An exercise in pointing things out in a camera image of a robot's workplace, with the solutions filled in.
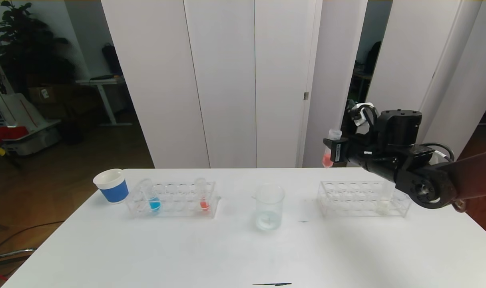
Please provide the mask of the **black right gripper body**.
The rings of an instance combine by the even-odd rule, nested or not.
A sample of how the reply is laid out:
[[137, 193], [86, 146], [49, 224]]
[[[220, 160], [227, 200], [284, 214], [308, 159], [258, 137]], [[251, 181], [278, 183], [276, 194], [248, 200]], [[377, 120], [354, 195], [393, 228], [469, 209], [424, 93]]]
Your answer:
[[347, 162], [370, 171], [369, 162], [372, 160], [373, 151], [365, 146], [360, 139], [354, 137], [331, 139], [330, 150], [330, 160], [333, 163]]

